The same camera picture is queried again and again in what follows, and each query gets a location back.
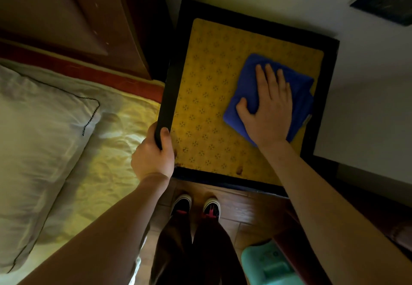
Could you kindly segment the pale crumpled bed sheet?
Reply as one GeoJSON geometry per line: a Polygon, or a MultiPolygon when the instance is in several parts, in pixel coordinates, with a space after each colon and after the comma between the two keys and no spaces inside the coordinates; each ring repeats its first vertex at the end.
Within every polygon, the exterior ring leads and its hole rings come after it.
{"type": "Polygon", "coordinates": [[[0,275],[0,285],[16,285],[137,187],[131,155],[157,120],[160,104],[49,69],[8,59],[0,59],[0,64],[74,94],[87,94],[100,101],[101,114],[28,259],[17,271],[0,275]]]}

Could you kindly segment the person's left forearm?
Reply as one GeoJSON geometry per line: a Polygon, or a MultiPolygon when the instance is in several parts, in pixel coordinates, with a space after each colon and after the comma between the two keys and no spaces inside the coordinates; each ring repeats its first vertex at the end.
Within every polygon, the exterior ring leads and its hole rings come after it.
{"type": "Polygon", "coordinates": [[[149,174],[18,285],[129,285],[143,235],[170,178],[149,174]]]}

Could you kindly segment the person's left hand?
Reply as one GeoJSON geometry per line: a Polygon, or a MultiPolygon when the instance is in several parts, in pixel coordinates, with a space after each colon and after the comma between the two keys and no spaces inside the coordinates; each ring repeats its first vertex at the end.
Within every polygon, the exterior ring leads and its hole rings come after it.
{"type": "Polygon", "coordinates": [[[175,167],[173,152],[164,152],[155,140],[157,122],[147,131],[147,136],[131,157],[131,167],[139,181],[150,178],[169,182],[175,167]]]}

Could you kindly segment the blue cleaning cloth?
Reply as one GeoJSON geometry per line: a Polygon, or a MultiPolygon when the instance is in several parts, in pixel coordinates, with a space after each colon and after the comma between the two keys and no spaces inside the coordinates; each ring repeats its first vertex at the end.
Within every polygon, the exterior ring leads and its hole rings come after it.
{"type": "Polygon", "coordinates": [[[257,112],[259,107],[259,95],[255,76],[255,67],[256,65],[261,65],[262,68],[264,68],[266,64],[270,64],[274,72],[281,69],[283,71],[286,83],[289,83],[291,86],[292,121],[286,138],[288,142],[291,142],[298,133],[299,129],[302,126],[305,126],[310,120],[313,110],[314,97],[310,92],[312,85],[314,84],[313,78],[298,73],[285,65],[277,63],[261,55],[255,53],[249,55],[243,68],[241,69],[237,82],[237,88],[227,109],[224,112],[223,120],[254,147],[257,147],[257,145],[249,137],[245,126],[237,113],[236,106],[241,98],[245,98],[247,100],[248,111],[251,114],[255,114],[257,112]]]}

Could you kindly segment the brown wooden headboard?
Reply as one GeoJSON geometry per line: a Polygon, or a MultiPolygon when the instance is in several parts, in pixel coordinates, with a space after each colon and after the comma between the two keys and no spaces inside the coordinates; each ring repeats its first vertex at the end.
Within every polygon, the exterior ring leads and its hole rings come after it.
{"type": "Polygon", "coordinates": [[[166,0],[0,0],[0,38],[164,82],[166,0]]]}

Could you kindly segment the black square side table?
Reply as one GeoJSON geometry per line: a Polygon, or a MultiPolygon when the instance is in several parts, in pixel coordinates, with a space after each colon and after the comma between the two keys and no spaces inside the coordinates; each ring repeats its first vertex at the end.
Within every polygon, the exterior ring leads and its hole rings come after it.
{"type": "Polygon", "coordinates": [[[167,127],[170,130],[172,127],[173,114],[178,100],[178,92],[185,66],[185,58],[188,52],[191,29],[194,20],[197,18],[319,49],[324,52],[325,57],[322,61],[318,85],[314,94],[314,115],[309,121],[303,136],[300,155],[301,158],[321,176],[330,178],[330,175],[332,175],[333,178],[337,172],[337,163],[321,159],[320,157],[314,156],[313,153],[337,60],[339,40],[325,34],[271,22],[194,0],[182,0],[180,5],[174,38],[175,48],[170,59],[155,131],[157,146],[162,148],[160,142],[161,128],[167,127]]]}

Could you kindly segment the yellow patterned table mat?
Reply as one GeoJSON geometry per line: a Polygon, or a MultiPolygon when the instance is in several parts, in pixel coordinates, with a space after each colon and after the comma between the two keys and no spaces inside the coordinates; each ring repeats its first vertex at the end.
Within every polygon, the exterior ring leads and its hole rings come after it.
{"type": "Polygon", "coordinates": [[[178,167],[281,185],[261,152],[223,120],[253,53],[313,78],[310,92],[315,93],[321,50],[194,20],[171,126],[178,167]]]}

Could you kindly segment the person's right forearm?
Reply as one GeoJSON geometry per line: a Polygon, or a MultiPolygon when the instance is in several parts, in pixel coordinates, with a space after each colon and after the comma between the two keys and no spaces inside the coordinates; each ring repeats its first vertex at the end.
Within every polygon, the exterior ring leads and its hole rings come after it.
{"type": "Polygon", "coordinates": [[[286,140],[256,142],[333,285],[412,285],[412,262],[286,140]]]}

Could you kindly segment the person's left black shoe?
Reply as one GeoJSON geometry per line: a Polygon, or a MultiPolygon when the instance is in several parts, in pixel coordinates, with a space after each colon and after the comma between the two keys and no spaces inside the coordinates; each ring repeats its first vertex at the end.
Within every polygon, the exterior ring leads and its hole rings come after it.
{"type": "Polygon", "coordinates": [[[181,194],[172,205],[170,217],[174,215],[188,215],[191,207],[192,197],[189,194],[181,194]]]}

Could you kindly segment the person's right hand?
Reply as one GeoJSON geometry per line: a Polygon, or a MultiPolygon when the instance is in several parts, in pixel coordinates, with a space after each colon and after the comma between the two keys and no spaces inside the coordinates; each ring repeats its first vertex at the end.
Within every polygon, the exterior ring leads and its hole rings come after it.
{"type": "Polygon", "coordinates": [[[279,144],[285,144],[292,121],[292,103],[286,100],[286,81],[281,69],[275,73],[279,98],[271,99],[265,76],[265,68],[256,65],[259,107],[255,113],[256,119],[241,119],[245,129],[261,152],[273,150],[279,144]]]}

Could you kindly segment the person's dark brown trousers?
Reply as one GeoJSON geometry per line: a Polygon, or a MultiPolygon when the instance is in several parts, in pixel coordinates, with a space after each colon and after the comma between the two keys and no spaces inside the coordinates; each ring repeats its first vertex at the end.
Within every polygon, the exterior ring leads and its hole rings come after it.
{"type": "Polygon", "coordinates": [[[232,241],[215,218],[200,221],[194,238],[188,214],[173,215],[161,231],[150,285],[248,285],[232,241]]]}

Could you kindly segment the teal plastic appliance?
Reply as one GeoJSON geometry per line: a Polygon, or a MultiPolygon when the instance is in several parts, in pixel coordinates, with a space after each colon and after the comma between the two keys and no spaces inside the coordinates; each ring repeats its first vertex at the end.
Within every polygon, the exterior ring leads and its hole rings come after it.
{"type": "Polygon", "coordinates": [[[273,240],[246,247],[241,265],[250,285],[305,285],[273,240]]]}

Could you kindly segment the red bed frame edge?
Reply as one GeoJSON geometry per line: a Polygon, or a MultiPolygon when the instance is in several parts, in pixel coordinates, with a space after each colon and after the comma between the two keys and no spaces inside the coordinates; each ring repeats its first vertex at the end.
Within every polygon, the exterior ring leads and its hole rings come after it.
{"type": "Polygon", "coordinates": [[[109,86],[161,103],[164,83],[88,64],[35,47],[0,39],[0,58],[53,71],[67,77],[109,86]]]}

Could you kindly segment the person's black shoe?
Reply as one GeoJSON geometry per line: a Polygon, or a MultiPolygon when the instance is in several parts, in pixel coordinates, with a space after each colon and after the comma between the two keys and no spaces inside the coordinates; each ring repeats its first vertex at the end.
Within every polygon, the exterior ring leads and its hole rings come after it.
{"type": "Polygon", "coordinates": [[[221,207],[216,197],[209,198],[203,205],[202,218],[214,219],[219,221],[221,214],[221,207]]]}
{"type": "Polygon", "coordinates": [[[188,215],[191,207],[192,197],[189,194],[181,194],[172,205],[170,217],[174,215],[188,215]]]}

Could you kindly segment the white pillow with dark piping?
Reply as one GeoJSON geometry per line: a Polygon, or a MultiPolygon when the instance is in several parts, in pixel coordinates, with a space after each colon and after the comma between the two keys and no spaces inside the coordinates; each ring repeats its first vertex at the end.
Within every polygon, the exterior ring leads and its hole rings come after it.
{"type": "Polygon", "coordinates": [[[100,102],[0,65],[0,274],[28,259],[100,102]]]}

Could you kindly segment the person's right black shoe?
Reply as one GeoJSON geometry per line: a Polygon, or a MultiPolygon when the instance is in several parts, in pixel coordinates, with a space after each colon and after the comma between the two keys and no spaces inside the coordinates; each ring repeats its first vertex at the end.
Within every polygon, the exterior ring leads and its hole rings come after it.
{"type": "Polygon", "coordinates": [[[221,207],[216,197],[209,198],[203,205],[202,218],[214,219],[219,221],[221,214],[221,207]]]}

